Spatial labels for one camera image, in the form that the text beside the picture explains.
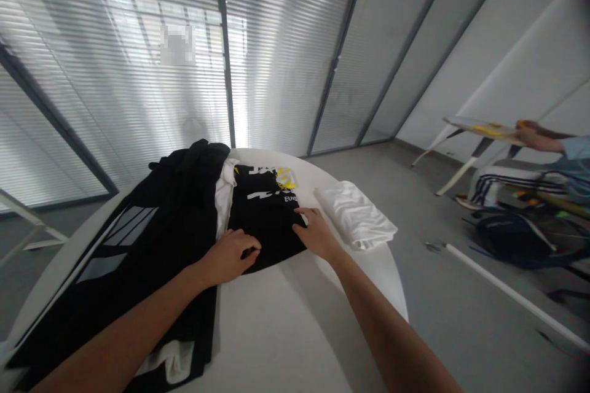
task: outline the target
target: track pants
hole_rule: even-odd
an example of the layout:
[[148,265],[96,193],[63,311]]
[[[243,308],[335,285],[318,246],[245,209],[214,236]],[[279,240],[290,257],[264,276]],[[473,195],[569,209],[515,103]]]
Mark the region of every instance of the track pants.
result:
[[471,180],[468,199],[481,206],[493,207],[498,203],[498,192],[505,184],[537,188],[558,197],[567,198],[565,178],[560,175],[546,175],[540,183],[546,165],[518,160],[500,160],[492,166],[477,170]]

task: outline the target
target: table top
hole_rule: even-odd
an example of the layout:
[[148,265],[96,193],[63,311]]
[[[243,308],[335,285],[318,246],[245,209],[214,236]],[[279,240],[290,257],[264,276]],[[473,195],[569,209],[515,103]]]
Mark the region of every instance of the table top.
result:
[[[291,168],[300,206],[320,207],[313,189],[336,182],[316,166],[278,152],[232,149],[229,156],[247,165]],[[62,246],[29,294],[7,348],[34,321],[85,245],[130,191],[105,203]],[[389,247],[383,244],[364,252],[345,249],[407,320],[404,292]],[[216,308],[211,364],[202,377],[175,391],[386,391],[336,274],[309,251],[223,284]]]
[[[496,141],[502,141],[508,144],[514,144],[515,146],[524,146],[525,144],[515,137],[516,129],[510,126],[504,126],[499,123],[485,122],[482,120],[476,120],[468,117],[444,117],[443,120],[450,125],[453,125],[466,132],[471,132],[476,135],[480,135],[486,138],[490,138]],[[490,134],[485,129],[497,132],[499,134]]]

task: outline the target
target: blue sleeve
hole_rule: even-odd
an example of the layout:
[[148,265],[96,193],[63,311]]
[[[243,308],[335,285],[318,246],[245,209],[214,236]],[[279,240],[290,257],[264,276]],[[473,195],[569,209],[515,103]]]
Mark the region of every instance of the blue sleeve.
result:
[[568,160],[587,160],[590,158],[590,135],[564,138],[560,140]]

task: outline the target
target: yellow object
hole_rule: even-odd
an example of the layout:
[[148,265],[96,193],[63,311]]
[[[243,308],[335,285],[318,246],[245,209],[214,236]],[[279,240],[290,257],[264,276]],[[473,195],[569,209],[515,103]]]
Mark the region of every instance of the yellow object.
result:
[[295,189],[295,180],[289,168],[277,168],[277,184],[283,190]]
[[485,126],[479,126],[479,125],[475,125],[475,126],[471,126],[470,130],[476,130],[478,132],[483,132],[486,135],[490,135],[490,136],[501,136],[504,135],[504,133],[502,132],[498,132],[495,131],[493,129],[487,128]]

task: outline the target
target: person's hand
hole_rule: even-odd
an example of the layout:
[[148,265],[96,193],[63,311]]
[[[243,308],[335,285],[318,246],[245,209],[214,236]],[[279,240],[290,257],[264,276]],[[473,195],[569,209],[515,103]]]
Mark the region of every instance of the person's hand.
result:
[[[207,287],[229,282],[256,262],[260,249],[261,245],[255,237],[246,235],[242,229],[230,229],[195,263],[197,274],[203,278]],[[249,254],[242,259],[245,251]]]
[[535,144],[535,140],[538,137],[537,131],[528,127],[518,129],[514,135],[529,147]]
[[541,125],[533,120],[518,120],[516,122],[516,128],[517,129],[529,128],[529,129],[534,130],[535,132],[538,132],[539,129],[541,128]]
[[343,251],[319,209],[297,208],[295,213],[307,218],[307,228],[293,224],[293,231],[310,251],[328,262]]

